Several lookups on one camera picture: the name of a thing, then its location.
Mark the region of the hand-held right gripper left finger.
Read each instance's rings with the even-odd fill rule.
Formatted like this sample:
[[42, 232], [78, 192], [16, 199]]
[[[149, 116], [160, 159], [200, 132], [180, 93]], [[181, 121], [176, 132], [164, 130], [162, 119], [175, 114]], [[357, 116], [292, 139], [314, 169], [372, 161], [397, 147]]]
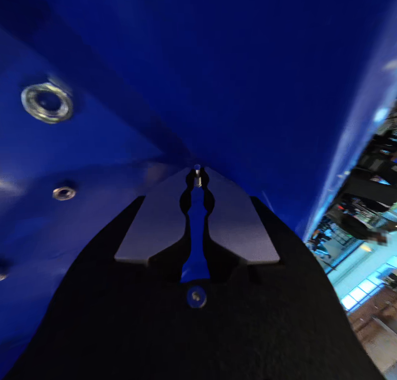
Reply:
[[143, 265], [167, 282], [180, 282], [191, 254], [193, 175], [190, 168], [168, 177], [147, 193], [114, 259]]

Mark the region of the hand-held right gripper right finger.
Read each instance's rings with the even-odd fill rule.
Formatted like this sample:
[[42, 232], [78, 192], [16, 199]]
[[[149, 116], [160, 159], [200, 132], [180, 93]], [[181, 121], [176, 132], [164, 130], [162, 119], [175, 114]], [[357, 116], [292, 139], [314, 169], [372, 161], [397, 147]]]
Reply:
[[235, 182], [206, 168], [208, 242], [204, 246], [212, 282], [227, 282], [239, 268], [280, 262], [250, 196]]

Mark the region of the blue plastic bin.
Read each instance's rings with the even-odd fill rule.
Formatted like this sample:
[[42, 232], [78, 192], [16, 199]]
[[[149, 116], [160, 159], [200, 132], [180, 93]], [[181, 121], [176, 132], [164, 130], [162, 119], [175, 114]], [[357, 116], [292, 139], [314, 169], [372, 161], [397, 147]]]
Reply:
[[[1, 0], [3, 379], [384, 379], [301, 238], [387, 116], [395, 56], [396, 0]], [[49, 80], [74, 104], [54, 125], [21, 103]], [[183, 168], [181, 281], [115, 261]], [[278, 264], [211, 281], [206, 168]]]

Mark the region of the small silver nut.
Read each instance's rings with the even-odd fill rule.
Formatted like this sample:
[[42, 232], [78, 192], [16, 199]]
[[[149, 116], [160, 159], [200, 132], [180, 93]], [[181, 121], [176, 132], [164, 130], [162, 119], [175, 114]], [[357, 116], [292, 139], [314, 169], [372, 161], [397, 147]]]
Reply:
[[70, 186], [63, 186], [53, 190], [52, 198], [57, 201], [67, 201], [73, 199], [77, 194], [76, 189]]

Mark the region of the large silver nut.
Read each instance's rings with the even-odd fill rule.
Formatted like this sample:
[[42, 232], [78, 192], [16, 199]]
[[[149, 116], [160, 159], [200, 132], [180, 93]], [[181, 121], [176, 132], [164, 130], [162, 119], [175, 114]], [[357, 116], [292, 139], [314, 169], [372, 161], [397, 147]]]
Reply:
[[21, 103], [29, 115], [49, 125], [70, 120], [74, 113], [71, 91], [54, 80], [26, 86]]

